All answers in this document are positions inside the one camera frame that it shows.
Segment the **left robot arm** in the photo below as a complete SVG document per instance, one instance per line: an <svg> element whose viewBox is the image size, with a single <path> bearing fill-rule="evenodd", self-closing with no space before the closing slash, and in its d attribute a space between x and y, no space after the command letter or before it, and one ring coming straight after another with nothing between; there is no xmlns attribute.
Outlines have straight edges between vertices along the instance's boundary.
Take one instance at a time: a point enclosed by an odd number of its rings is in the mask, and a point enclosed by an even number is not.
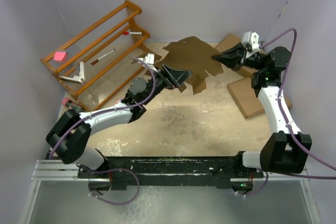
<svg viewBox="0 0 336 224"><path fill-rule="evenodd" d="M67 110L46 136L50 155L57 154L64 164L79 164L89 168L96 178L108 172L107 159L88 146L89 137L107 128L138 120L147 105L164 89L181 87L192 75L190 70L175 70L167 65L150 71L152 78L136 78L125 97L115 105L92 112Z"/></svg>

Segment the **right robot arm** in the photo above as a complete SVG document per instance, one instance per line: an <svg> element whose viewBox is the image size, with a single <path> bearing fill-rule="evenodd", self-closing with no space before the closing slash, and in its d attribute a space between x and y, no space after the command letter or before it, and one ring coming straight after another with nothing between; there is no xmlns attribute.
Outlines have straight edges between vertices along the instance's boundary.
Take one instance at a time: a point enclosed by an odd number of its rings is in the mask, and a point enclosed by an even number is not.
<svg viewBox="0 0 336 224"><path fill-rule="evenodd" d="M260 152L243 152L242 159L234 164L234 173L246 177L252 168L280 174L300 174L306 164L312 145L310 135L303 134L292 119L281 87L281 75L291 58L291 52L278 46L266 54L238 43L233 48L212 56L233 71L242 66L255 69L251 87L267 116L271 137Z"/></svg>

